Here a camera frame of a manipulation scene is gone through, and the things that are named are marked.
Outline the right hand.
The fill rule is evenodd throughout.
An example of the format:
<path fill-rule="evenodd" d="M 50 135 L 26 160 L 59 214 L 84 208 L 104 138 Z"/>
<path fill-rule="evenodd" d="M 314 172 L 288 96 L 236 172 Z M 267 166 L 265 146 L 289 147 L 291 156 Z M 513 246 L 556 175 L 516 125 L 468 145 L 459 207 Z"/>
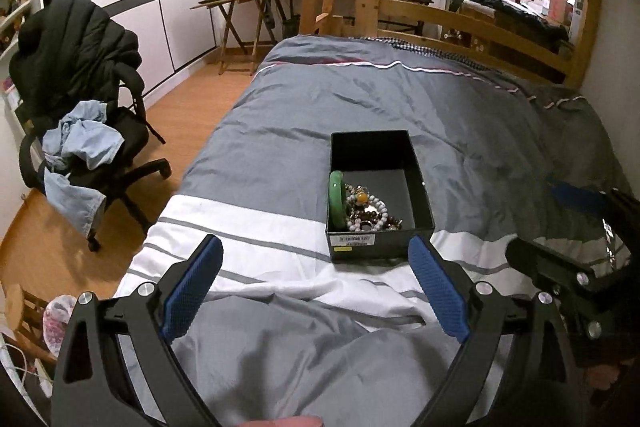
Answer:
<path fill-rule="evenodd" d="M 607 391 L 617 383 L 620 373 L 620 363 L 589 366 L 585 369 L 585 382 L 594 390 Z"/>

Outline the left hand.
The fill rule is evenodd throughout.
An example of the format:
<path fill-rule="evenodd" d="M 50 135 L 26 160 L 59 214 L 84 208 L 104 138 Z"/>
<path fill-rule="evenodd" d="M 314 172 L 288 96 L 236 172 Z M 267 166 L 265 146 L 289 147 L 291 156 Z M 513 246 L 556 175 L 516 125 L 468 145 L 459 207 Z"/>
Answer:
<path fill-rule="evenodd" d="M 317 416 L 291 416 L 247 421 L 241 424 L 240 427 L 323 427 L 323 421 Z"/>

